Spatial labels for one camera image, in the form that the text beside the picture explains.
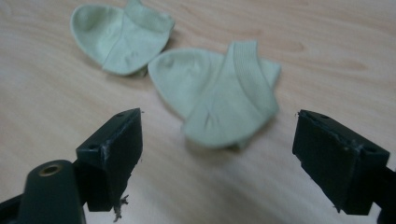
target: green sock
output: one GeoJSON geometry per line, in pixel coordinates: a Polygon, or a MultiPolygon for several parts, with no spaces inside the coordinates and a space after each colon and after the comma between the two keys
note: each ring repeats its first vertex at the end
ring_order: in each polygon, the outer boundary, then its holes
{"type": "Polygon", "coordinates": [[[278,110],[272,88],[280,66],[257,57],[257,42],[227,55],[169,50],[148,65],[158,92],[185,120],[183,132],[206,147],[242,147],[278,110]]]}
{"type": "Polygon", "coordinates": [[[145,73],[165,47],[175,22],[167,15],[129,0],[125,8],[83,5],[75,9],[71,31],[78,46],[116,75],[145,73]]]}

